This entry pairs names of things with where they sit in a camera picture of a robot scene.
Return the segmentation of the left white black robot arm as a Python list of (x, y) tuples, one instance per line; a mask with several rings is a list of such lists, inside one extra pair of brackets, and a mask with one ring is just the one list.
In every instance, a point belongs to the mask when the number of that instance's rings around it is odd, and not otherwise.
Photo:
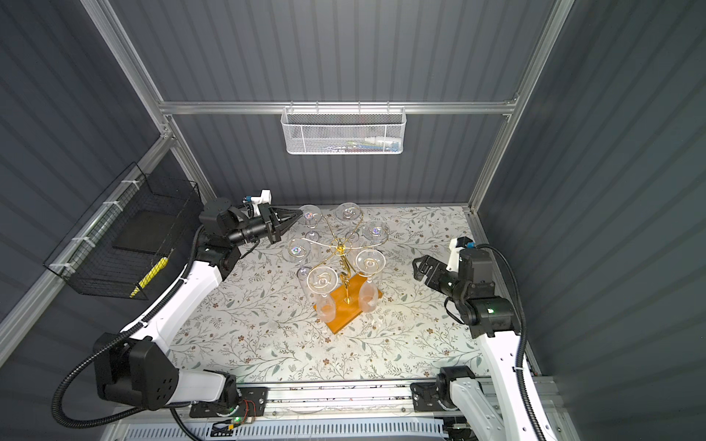
[(246, 216), (226, 198), (207, 203), (193, 237), (185, 268), (156, 301), (120, 334), (103, 334), (93, 363), (97, 395), (104, 401), (155, 411), (171, 404), (210, 402), (237, 408), (235, 376), (220, 371), (181, 369), (167, 356), (182, 325), (245, 257), (241, 246), (272, 244), (303, 216), (257, 202)]

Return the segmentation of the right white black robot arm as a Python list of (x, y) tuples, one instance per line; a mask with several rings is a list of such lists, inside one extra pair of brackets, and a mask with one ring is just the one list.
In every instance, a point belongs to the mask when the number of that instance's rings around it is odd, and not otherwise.
[(493, 405), (468, 367), (444, 367), (436, 380), (439, 404), (463, 414), (479, 440), (555, 440), (526, 358), (528, 330), (519, 299), (495, 294), (493, 263), (504, 255), (490, 244), (456, 241), (450, 260), (414, 259), (417, 281), (454, 305), (448, 313), (478, 345), (498, 398)]

